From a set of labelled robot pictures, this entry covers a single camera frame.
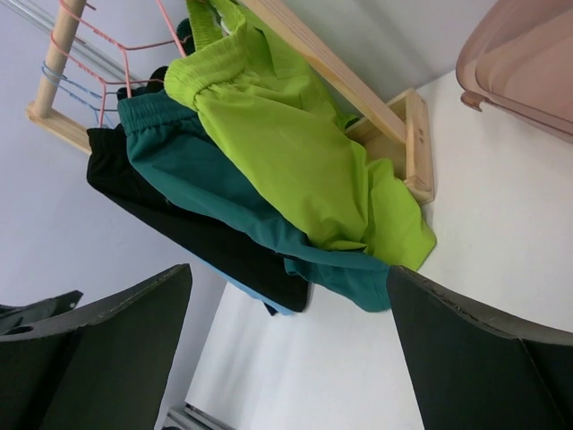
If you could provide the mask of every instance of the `fabric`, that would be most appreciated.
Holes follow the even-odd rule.
[[[179,208],[219,219],[285,256],[285,268],[366,311],[389,307],[389,267],[361,252],[325,251],[266,202],[205,133],[195,112],[165,92],[122,100],[133,167]]]
[[[164,65],[159,67],[150,76],[150,81],[144,87],[132,88],[132,97],[140,96],[141,94],[148,94],[150,92],[159,92],[163,90],[163,81],[165,80],[165,73],[167,71],[167,66]],[[120,88],[117,91],[117,101],[127,99],[127,89],[125,87]]]
[[[89,129],[88,136],[92,150],[88,182],[92,187],[217,268],[250,296],[266,297],[266,303],[282,314],[305,309],[308,282],[286,274],[281,256],[218,220],[175,207],[143,179],[129,163],[121,125],[113,130]]]
[[[267,305],[266,303],[265,307],[267,308],[267,311],[269,311],[270,316],[275,316],[277,314],[277,309]]]
[[[165,89],[313,245],[359,250],[417,269],[436,239],[390,160],[368,162],[310,66],[254,14],[188,1],[196,52],[167,69]]]
[[[175,30],[175,34],[177,35],[177,38],[183,42],[182,46],[183,50],[185,51],[185,54],[189,56],[193,52],[195,52],[195,44],[193,42],[193,36],[191,32],[191,24],[189,23],[189,18],[185,18],[184,20],[179,22],[179,25],[177,25],[177,28]]]

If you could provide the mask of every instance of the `pink wire hanger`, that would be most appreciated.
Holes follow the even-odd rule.
[[[168,45],[170,43],[175,43],[177,45],[177,49],[179,50],[179,53],[181,54],[181,56],[186,56],[184,48],[183,48],[183,43],[185,43],[187,41],[187,39],[189,39],[191,36],[187,36],[184,40],[179,40],[179,38],[177,37],[177,33],[175,31],[175,28],[173,26],[173,24],[171,23],[171,21],[169,20],[169,17],[167,15],[167,11],[165,9],[165,6],[163,5],[163,2],[161,0],[156,0],[158,3],[158,7],[159,10],[161,11],[161,14],[163,15],[167,27],[169,28],[169,32],[171,33],[173,39],[171,40],[167,40],[167,41],[163,41],[163,42],[158,42],[158,43],[152,43],[152,44],[148,44],[148,45],[140,45],[140,46],[135,46],[135,47],[127,47],[126,45],[124,45],[123,43],[113,39],[112,37],[110,37],[109,35],[107,35],[106,33],[104,33],[103,31],[101,31],[100,29],[98,29],[97,27],[95,27],[94,25],[90,24],[89,22],[83,20],[81,17],[75,15],[70,8],[68,7],[68,5],[64,2],[64,0],[59,0],[60,6],[64,9],[64,11],[66,13],[68,13],[72,18],[74,18],[77,22],[85,25],[86,27],[88,27],[89,29],[91,29],[94,33],[96,33],[98,36],[100,36],[101,38],[103,38],[104,40],[106,40],[107,42],[111,43],[112,45],[114,45],[115,47],[117,47],[121,53],[122,53],[122,57],[124,59],[124,75],[125,75],[125,81],[124,82],[114,82],[114,81],[106,81],[102,76],[100,76],[99,74],[95,73],[93,70],[91,70],[87,65],[85,65],[83,62],[81,62],[80,60],[78,60],[77,58],[75,58],[74,56],[72,56],[71,54],[68,54],[67,52],[65,52],[55,41],[54,39],[54,32],[50,32],[50,40],[52,41],[52,43],[54,44],[54,46],[56,47],[57,50],[59,50],[63,55],[67,56],[70,60],[72,60],[74,63],[76,63],[84,72],[87,72],[88,74],[90,74],[91,76],[93,76],[94,78],[96,78],[96,80],[98,80],[98,82],[101,84],[102,87],[102,91],[101,91],[101,107],[99,110],[99,126],[101,127],[104,123],[104,117],[105,117],[105,107],[106,107],[106,99],[107,99],[107,94],[110,94],[109,91],[107,91],[107,85],[125,85],[126,90],[127,90],[127,97],[131,98],[132,95],[132,88],[131,85],[133,83],[136,84],[143,84],[143,83],[147,83],[147,82],[162,82],[160,79],[148,79],[148,80],[138,80],[138,81],[132,81],[130,78],[130,73],[129,73],[129,60],[128,60],[128,55],[127,55],[127,51],[137,51],[137,50],[143,50],[143,49],[149,49],[152,47],[161,47],[161,46],[165,46]],[[89,8],[92,10],[96,10],[95,7],[89,5]]]

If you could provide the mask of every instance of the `wooden bar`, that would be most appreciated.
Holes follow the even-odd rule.
[[[404,122],[280,0],[243,0],[287,44],[390,139],[406,143]]]
[[[87,0],[64,0],[70,10],[76,15],[80,16],[87,3]],[[62,6],[57,14],[56,25],[54,26],[54,40],[58,46],[70,53],[72,48],[75,33],[78,30],[78,22],[67,13]],[[65,68],[67,56],[61,53],[54,44],[50,41],[50,46],[47,49],[46,65],[56,74],[62,74]],[[56,77],[52,81],[59,83],[60,80]],[[51,112],[54,98],[56,97],[57,87],[45,76],[40,78],[38,94],[34,102],[34,114],[39,118],[46,118]]]
[[[428,107],[412,90],[406,96],[406,180],[419,203],[435,197],[433,183],[432,137]]]

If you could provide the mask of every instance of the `wooden rack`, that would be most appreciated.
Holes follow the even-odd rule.
[[[81,17],[86,0],[65,2]],[[407,90],[386,105],[280,0],[243,0],[243,3],[364,115],[346,135],[361,143],[371,159],[392,159],[397,177],[404,180],[414,198],[421,204],[431,202],[434,198],[432,145],[423,99],[414,90]],[[61,7],[54,40],[66,53],[70,52],[77,29],[78,22]],[[67,56],[51,43],[46,55],[47,67],[62,73],[66,60]],[[41,77],[36,100],[26,109],[27,117],[89,153],[86,128],[52,108],[56,92],[57,87]]]

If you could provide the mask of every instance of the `wire hanger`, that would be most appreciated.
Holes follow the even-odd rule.
[[[44,62],[42,64],[42,66],[40,67],[42,74],[44,76],[46,76],[46,78],[52,82],[53,85],[55,85],[58,89],[63,90],[66,94],[68,94],[72,99],[79,101],[80,103],[82,103],[82,105],[87,106],[88,108],[91,109],[91,111],[93,112],[94,116],[95,116],[95,120],[96,120],[96,124],[99,125],[100,127],[104,127],[104,128],[113,128],[114,124],[111,121],[111,119],[109,118],[109,116],[107,115],[106,112],[116,112],[117,109],[104,109],[104,120],[107,121],[107,124],[100,124],[99,123],[99,119],[98,119],[98,112],[99,112],[99,107],[95,107],[93,106],[91,103],[89,103],[87,100],[83,99],[82,97],[78,96],[76,93],[74,93],[71,90],[68,90],[67,88],[65,88],[64,85],[62,85],[62,81],[69,83],[70,85],[76,87],[78,90],[81,90],[82,92],[85,92],[86,94],[89,94],[91,97],[93,97],[94,99],[98,99],[101,100],[102,97],[101,95],[97,94],[96,92],[87,89],[86,87],[84,87],[83,85],[80,85],[77,82],[72,81],[71,79],[69,79],[67,76],[65,76],[64,74],[58,74],[56,72],[54,72],[53,70],[51,70],[47,65],[46,62]]]
[[[109,42],[112,45],[114,45],[115,47],[117,47],[121,51],[122,57],[124,59],[125,81],[123,81],[123,82],[107,81],[102,76],[100,76],[99,74],[94,72],[92,69],[90,69],[82,61],[78,60],[76,57],[72,56],[71,54],[65,52],[65,50],[63,50],[62,47],[60,47],[58,45],[58,43],[56,42],[56,40],[54,39],[54,32],[52,31],[50,33],[50,40],[51,40],[52,44],[54,45],[54,47],[56,47],[56,49],[58,51],[60,51],[64,56],[66,56],[68,59],[70,59],[74,63],[76,63],[76,65],[78,65],[78,67],[80,67],[84,72],[93,76],[100,83],[102,91],[101,91],[101,95],[98,95],[99,99],[101,100],[101,105],[100,105],[100,108],[98,110],[98,126],[99,127],[102,127],[104,122],[105,122],[106,112],[113,110],[113,109],[106,109],[105,108],[106,101],[107,101],[107,95],[114,94],[114,92],[110,92],[107,90],[108,85],[125,85],[125,88],[127,91],[127,97],[131,98],[133,96],[132,95],[132,84],[144,84],[147,82],[162,82],[161,80],[158,80],[158,79],[133,81],[131,79],[130,73],[129,73],[129,60],[128,60],[128,55],[127,55],[128,51],[137,51],[137,50],[149,49],[152,47],[161,47],[161,46],[168,45],[170,43],[175,43],[177,45],[177,49],[179,50],[179,53],[181,54],[181,56],[186,56],[184,48],[183,48],[183,43],[185,43],[192,36],[188,36],[184,40],[179,40],[179,38],[177,37],[176,31],[175,31],[175,28],[173,27],[173,24],[169,20],[169,17],[167,15],[167,11],[166,11],[163,3],[161,2],[161,0],[157,0],[159,10],[161,11],[164,19],[166,20],[167,27],[169,28],[169,31],[170,31],[173,39],[163,41],[163,42],[152,43],[152,44],[148,44],[148,45],[140,45],[140,46],[136,46],[136,47],[127,47],[126,45],[122,44],[121,42],[117,41],[116,39],[110,37],[109,35],[107,35],[103,31],[101,31],[100,29],[96,28],[95,26],[93,26],[89,22],[83,20],[81,17],[77,16],[76,14],[74,14],[72,12],[72,10],[69,8],[69,6],[65,3],[64,0],[59,0],[59,3],[62,6],[62,9],[66,13],[68,13],[72,18],[74,18],[77,22],[80,22],[81,24],[85,25],[86,27],[91,29],[94,33],[96,33],[98,36],[100,36],[101,38],[103,38],[107,42]],[[57,80],[58,75],[55,73],[52,73],[52,74],[53,74],[53,79],[49,79],[49,78],[48,79],[52,83],[56,84],[56,80]],[[89,90],[87,90],[87,91],[89,94],[95,94],[95,93],[93,93],[93,91],[89,91]],[[79,101],[81,100],[81,98],[79,98],[75,94],[72,97],[74,97],[75,99],[77,99]],[[82,102],[85,102],[84,104],[87,104],[87,106],[89,106],[90,108],[94,108],[90,103],[86,102],[85,100],[83,100]]]

